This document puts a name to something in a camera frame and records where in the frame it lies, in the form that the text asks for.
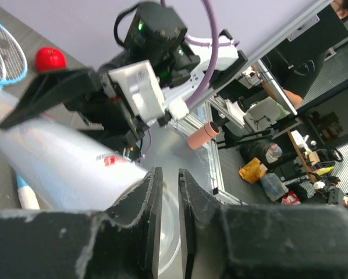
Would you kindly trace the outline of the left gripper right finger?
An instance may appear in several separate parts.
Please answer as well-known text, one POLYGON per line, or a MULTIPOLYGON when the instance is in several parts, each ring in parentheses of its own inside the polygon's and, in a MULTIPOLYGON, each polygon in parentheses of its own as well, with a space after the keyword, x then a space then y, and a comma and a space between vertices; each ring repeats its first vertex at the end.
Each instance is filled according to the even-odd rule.
POLYGON ((348 278, 348 211, 225 205, 179 170, 184 278, 348 278))

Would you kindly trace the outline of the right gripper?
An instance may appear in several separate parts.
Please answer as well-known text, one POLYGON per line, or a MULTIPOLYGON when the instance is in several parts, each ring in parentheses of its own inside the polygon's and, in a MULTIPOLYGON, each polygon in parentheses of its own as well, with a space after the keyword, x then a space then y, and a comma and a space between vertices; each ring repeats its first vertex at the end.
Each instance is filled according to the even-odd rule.
POLYGON ((101 81, 102 89, 99 75, 91 68, 39 74, 0 122, 0 129, 10 129, 63 104, 67 110, 77 112, 87 125, 101 125, 99 129, 84 128, 79 132, 114 151, 136 148, 148 126, 134 115, 117 82, 107 73, 101 81))

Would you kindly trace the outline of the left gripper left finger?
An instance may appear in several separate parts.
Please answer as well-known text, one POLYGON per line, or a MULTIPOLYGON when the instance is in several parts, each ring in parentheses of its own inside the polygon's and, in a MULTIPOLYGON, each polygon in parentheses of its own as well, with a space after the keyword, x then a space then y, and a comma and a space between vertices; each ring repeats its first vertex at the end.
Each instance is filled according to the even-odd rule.
POLYGON ((0 210, 0 278, 157 278, 163 173, 103 211, 0 210))

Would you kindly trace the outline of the clear tube lid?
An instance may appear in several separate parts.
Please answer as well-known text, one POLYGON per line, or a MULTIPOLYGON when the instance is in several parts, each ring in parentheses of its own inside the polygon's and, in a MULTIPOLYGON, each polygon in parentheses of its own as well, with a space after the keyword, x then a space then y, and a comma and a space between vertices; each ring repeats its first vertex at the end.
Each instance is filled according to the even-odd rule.
MULTIPOLYGON (((141 235, 137 226, 115 231, 112 244, 109 245, 112 260, 120 261, 121 272, 126 272, 131 266, 136 269, 139 266, 138 256, 144 249, 139 244, 141 235)), ((166 182, 162 189, 161 232, 159 243, 158 275, 160 276, 174 261, 180 246, 179 214, 177 199, 168 190, 166 182)))

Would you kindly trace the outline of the white shuttlecock tube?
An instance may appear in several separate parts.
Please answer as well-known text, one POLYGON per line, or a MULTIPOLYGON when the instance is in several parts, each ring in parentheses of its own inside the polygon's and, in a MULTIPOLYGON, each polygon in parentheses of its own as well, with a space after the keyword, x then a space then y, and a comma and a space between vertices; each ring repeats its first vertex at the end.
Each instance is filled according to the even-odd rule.
MULTIPOLYGON (((0 121, 17 98, 0 90, 0 121)), ((84 134, 41 116, 0 130, 0 151, 54 209, 104 210, 147 171, 84 134)))

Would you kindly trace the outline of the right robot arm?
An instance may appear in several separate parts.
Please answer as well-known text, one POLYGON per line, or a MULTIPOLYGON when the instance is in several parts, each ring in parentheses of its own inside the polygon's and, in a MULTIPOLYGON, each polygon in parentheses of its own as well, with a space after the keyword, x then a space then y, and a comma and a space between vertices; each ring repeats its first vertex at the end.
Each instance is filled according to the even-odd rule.
POLYGON ((211 39, 191 40, 187 26, 164 1, 141 1, 120 12, 133 20, 119 55, 93 70, 45 70, 25 90, 15 108, 0 121, 8 130, 38 117, 56 105, 77 112, 99 130, 88 137, 121 152, 139 146, 152 123, 160 126, 189 114, 205 89, 225 83, 226 72, 236 67, 239 51, 226 30, 219 31, 208 1, 211 39))

